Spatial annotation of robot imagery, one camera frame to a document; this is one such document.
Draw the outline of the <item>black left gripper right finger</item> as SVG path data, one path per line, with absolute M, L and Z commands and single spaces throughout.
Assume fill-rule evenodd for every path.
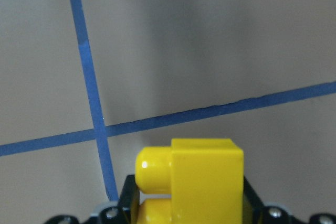
M 243 224 L 256 224 L 260 221 L 263 202 L 251 186 L 250 182 L 244 177 L 243 192 Z

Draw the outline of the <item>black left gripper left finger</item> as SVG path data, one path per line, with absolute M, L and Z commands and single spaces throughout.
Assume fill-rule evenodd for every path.
M 140 206 L 140 190 L 135 182 L 135 175 L 128 175 L 124 181 L 118 201 L 120 223 L 136 224 Z

